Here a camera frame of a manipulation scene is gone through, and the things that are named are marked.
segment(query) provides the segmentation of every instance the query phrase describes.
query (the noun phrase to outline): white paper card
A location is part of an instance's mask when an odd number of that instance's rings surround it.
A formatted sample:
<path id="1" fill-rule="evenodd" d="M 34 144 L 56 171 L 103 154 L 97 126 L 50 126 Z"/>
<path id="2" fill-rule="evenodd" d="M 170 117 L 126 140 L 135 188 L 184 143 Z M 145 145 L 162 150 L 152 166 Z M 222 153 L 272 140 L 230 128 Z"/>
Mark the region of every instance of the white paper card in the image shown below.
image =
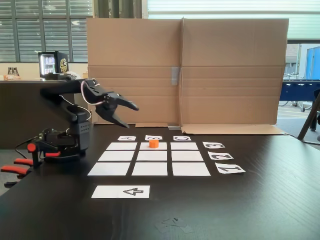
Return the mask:
<path id="1" fill-rule="evenodd" d="M 149 185 L 97 186 L 92 199 L 148 199 Z"/>
<path id="2" fill-rule="evenodd" d="M 145 140 L 149 141 L 149 140 L 162 140 L 162 136 L 149 136 L 149 135 L 145 135 Z"/>
<path id="3" fill-rule="evenodd" d="M 107 150 L 135 150 L 136 147 L 136 142 L 112 142 Z"/>
<path id="4" fill-rule="evenodd" d="M 130 162 L 97 162 L 88 176 L 125 176 Z"/>
<path id="5" fill-rule="evenodd" d="M 131 161 L 135 151 L 105 151 L 98 162 Z"/>
<path id="6" fill-rule="evenodd" d="M 208 151 L 209 157 L 212 160 L 228 160 L 234 159 L 229 153 L 221 153 L 221 152 L 210 152 Z"/>
<path id="7" fill-rule="evenodd" d="M 203 145 L 207 149 L 221 149 L 221 148 L 225 147 L 225 146 L 223 146 L 222 143 L 219 143 L 219 142 L 206 142 L 206 141 L 203 141 Z"/>
<path id="8" fill-rule="evenodd" d="M 139 161 L 167 161 L 167 151 L 139 151 L 136 160 Z"/>
<path id="9" fill-rule="evenodd" d="M 195 142 L 171 142 L 171 150 L 198 150 Z"/>
<path id="10" fill-rule="evenodd" d="M 140 150 L 167 150 L 167 143 L 159 142 L 159 147 L 151 148 L 149 147 L 149 142 L 142 142 L 140 145 Z"/>
<path id="11" fill-rule="evenodd" d="M 245 173 L 246 172 L 240 166 L 235 165 L 235 164 L 216 163 L 215 165 L 216 165 L 216 168 L 218 169 L 219 173 L 221 173 L 221 174 L 237 174 L 237 173 Z"/>
<path id="12" fill-rule="evenodd" d="M 174 176 L 210 176 L 204 162 L 173 162 Z"/>
<path id="13" fill-rule="evenodd" d="M 189 136 L 173 136 L 173 140 L 175 141 L 191 141 Z"/>
<path id="14" fill-rule="evenodd" d="M 173 162 L 203 161 L 199 151 L 172 151 Z"/>
<path id="15" fill-rule="evenodd" d="M 166 162 L 136 162 L 132 176 L 167 176 Z"/>
<path id="16" fill-rule="evenodd" d="M 118 141 L 134 141 L 136 140 L 135 136 L 120 136 Z"/>

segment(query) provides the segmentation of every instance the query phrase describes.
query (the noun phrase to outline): orange block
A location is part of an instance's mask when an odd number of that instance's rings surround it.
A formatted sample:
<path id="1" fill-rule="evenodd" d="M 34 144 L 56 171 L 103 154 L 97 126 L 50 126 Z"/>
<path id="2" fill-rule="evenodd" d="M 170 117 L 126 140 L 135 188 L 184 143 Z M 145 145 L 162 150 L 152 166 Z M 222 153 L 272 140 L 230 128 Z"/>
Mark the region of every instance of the orange block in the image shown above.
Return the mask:
<path id="1" fill-rule="evenodd" d="M 149 140 L 149 148 L 156 149 L 159 147 L 159 140 Z"/>

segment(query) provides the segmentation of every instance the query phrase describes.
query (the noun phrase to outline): bottle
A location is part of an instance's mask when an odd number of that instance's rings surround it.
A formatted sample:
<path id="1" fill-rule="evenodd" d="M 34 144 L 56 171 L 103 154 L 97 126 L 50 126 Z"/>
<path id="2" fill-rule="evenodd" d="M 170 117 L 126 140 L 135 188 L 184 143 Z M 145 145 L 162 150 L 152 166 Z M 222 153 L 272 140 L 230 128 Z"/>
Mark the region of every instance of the bottle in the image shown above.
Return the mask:
<path id="1" fill-rule="evenodd" d="M 14 68 L 14 74 L 15 74 L 16 76 L 20 76 L 19 73 L 18 73 L 18 68 L 17 68 L 17 67 Z"/>

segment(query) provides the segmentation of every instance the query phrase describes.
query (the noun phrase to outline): blue machine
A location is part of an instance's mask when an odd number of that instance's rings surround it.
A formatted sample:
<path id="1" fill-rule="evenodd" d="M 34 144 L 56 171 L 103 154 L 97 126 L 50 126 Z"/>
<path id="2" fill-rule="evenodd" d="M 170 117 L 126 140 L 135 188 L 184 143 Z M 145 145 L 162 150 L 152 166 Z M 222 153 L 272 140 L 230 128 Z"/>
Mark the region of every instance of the blue machine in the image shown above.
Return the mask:
<path id="1" fill-rule="evenodd" d="M 307 50 L 305 79 L 320 79 L 320 46 Z"/>
<path id="2" fill-rule="evenodd" d="M 284 80 L 280 101 L 314 102 L 316 100 L 314 92 L 318 89 L 320 89 L 320 80 Z"/>

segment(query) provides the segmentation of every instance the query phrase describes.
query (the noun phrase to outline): cardboard backdrop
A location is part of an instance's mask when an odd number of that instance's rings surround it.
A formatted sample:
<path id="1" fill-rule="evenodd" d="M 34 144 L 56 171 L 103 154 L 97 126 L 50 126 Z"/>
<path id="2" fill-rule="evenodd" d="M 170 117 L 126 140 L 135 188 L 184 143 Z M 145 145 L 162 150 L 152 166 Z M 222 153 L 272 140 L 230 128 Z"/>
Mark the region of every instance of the cardboard backdrop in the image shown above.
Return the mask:
<path id="1" fill-rule="evenodd" d="M 118 108 L 127 123 L 275 124 L 288 24 L 88 18 L 89 77 L 139 106 Z"/>

